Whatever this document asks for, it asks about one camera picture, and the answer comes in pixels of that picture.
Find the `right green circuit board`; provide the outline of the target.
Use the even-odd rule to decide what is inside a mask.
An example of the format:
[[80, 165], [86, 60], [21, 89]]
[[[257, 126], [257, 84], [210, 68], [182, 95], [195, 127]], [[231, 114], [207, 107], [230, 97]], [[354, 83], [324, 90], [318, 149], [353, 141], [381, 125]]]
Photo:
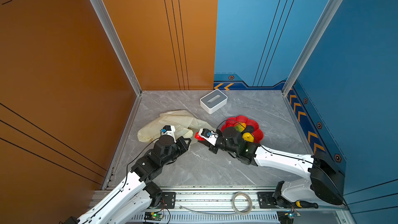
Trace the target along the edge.
[[277, 212], [278, 220], [281, 224], [293, 224], [294, 219], [301, 217], [299, 212]]

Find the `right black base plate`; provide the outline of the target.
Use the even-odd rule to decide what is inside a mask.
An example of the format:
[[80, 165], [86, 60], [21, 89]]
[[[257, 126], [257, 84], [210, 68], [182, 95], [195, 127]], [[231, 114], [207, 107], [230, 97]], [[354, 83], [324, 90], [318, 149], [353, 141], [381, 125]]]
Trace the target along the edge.
[[296, 208], [296, 204], [289, 202], [282, 196], [274, 196], [272, 192], [258, 192], [258, 202], [260, 208]]

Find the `red yellow long mango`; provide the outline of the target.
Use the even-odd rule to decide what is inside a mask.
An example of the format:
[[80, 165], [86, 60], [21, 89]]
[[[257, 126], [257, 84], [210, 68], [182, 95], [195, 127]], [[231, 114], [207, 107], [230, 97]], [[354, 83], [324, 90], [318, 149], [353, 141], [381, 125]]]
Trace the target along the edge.
[[199, 135], [198, 132], [195, 134], [195, 138], [196, 138], [198, 141], [205, 141], [205, 139], [202, 138], [202, 137]]

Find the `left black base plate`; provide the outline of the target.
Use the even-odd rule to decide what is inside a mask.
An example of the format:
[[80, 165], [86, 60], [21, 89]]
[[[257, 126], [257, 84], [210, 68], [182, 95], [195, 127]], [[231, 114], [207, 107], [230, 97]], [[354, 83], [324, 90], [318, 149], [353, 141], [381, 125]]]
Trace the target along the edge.
[[156, 208], [162, 208], [164, 203], [167, 209], [174, 209], [176, 203], [176, 192], [162, 192], [160, 201]]

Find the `green yellow papaya fruit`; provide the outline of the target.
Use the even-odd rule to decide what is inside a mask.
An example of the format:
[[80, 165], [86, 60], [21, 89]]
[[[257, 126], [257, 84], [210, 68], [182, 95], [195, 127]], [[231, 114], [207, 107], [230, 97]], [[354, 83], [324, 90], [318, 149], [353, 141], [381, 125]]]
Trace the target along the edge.
[[234, 125], [235, 130], [237, 130], [238, 132], [244, 132], [244, 130], [246, 129], [247, 125], [244, 122], [237, 122]]

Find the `black avocado fruit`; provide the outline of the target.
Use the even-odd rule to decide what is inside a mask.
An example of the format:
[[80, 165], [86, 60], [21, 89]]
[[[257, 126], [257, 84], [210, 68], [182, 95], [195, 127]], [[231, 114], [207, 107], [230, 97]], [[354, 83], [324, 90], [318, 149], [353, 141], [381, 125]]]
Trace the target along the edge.
[[254, 126], [248, 125], [248, 126], [245, 128], [244, 133], [253, 133], [254, 131], [255, 131]]

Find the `green circuit board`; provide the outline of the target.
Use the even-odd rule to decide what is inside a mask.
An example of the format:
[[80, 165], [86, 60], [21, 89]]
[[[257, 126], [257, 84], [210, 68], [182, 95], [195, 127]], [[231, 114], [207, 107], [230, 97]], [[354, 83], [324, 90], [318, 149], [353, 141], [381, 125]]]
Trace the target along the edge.
[[160, 223], [164, 219], [165, 215], [158, 212], [145, 212], [144, 223]]
[[293, 224], [294, 219], [301, 217], [299, 212], [277, 212], [278, 220], [281, 224]]

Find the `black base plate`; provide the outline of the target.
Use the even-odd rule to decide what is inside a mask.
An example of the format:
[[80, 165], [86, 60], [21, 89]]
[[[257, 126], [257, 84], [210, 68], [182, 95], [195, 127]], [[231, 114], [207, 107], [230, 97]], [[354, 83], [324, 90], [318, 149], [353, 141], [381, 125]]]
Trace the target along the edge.
[[176, 203], [176, 192], [162, 192], [160, 201], [156, 208], [162, 208], [164, 203], [167, 209], [174, 209]]
[[258, 202], [260, 208], [296, 208], [296, 204], [289, 202], [282, 196], [274, 196], [272, 192], [258, 192]]

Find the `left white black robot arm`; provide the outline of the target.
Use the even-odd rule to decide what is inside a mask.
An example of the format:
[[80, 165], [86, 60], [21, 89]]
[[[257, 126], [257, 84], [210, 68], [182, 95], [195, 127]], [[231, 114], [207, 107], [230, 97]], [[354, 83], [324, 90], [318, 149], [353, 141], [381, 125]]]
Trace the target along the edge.
[[65, 224], [125, 224], [150, 206], [157, 206], [162, 190], [153, 180], [163, 167], [189, 150], [190, 138], [163, 134], [152, 142], [153, 148], [134, 159], [126, 177], [103, 200], [80, 217], [69, 217]]

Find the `cream plastic bag orange prints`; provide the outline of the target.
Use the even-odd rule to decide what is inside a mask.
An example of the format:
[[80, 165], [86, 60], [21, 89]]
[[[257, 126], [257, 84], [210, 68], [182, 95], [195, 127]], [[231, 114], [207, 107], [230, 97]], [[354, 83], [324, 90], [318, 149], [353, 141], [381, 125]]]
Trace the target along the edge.
[[173, 125], [175, 127], [175, 137], [194, 138], [200, 129], [209, 129], [215, 131], [206, 121], [195, 118], [186, 110], [170, 111], [161, 113], [160, 117], [145, 125], [137, 133], [140, 142], [149, 143], [160, 137], [160, 131], [165, 125]]

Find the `yellow bell pepper fruit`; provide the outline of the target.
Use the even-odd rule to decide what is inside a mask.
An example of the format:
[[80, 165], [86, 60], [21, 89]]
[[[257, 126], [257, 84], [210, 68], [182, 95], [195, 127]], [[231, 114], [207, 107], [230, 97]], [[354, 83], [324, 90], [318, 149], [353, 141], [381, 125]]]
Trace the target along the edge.
[[251, 143], [253, 143], [255, 141], [255, 137], [249, 132], [246, 132], [246, 133], [243, 134], [243, 139], [245, 141], [251, 142]]

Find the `aluminium rail frame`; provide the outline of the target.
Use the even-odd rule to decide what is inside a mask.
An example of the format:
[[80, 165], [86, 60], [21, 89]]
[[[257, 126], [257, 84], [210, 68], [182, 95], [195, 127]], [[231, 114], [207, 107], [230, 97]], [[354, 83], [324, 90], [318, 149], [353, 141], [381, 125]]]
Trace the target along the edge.
[[[294, 224], [354, 224], [350, 211], [344, 206], [332, 206], [318, 201], [315, 208], [260, 208], [257, 193], [271, 192], [266, 187], [231, 188], [164, 188], [163, 192], [176, 192], [174, 209], [148, 207], [134, 215], [125, 224], [280, 224], [277, 212], [299, 212], [301, 217]], [[254, 207], [250, 214], [235, 214], [231, 199], [236, 192], [250, 195]], [[94, 195], [92, 207], [103, 200], [110, 191], [99, 191]], [[165, 215], [160, 223], [144, 223], [145, 212], [158, 212]]]

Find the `white grey tissue box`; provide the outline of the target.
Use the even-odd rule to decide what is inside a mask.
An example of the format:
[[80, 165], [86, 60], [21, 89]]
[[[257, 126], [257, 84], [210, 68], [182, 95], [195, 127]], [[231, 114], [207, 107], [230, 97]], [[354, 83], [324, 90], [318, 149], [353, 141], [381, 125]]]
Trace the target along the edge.
[[213, 114], [227, 104], [228, 97], [216, 89], [200, 98], [200, 106], [208, 113]]

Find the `yellow black screwdriver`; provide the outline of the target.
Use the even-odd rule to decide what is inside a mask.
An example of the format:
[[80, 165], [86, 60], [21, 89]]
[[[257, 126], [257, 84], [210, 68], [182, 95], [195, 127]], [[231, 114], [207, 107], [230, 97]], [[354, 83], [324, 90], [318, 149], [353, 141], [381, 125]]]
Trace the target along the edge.
[[301, 201], [296, 201], [295, 205], [298, 208], [315, 208], [315, 209], [319, 208], [317, 203], [310, 203], [310, 202], [302, 201], [302, 200]]

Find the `left green circuit board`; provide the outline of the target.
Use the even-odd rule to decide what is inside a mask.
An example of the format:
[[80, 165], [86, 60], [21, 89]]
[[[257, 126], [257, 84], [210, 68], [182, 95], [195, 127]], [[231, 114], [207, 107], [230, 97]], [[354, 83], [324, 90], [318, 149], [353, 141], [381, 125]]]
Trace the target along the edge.
[[164, 219], [165, 215], [158, 212], [145, 212], [144, 223], [160, 223]]

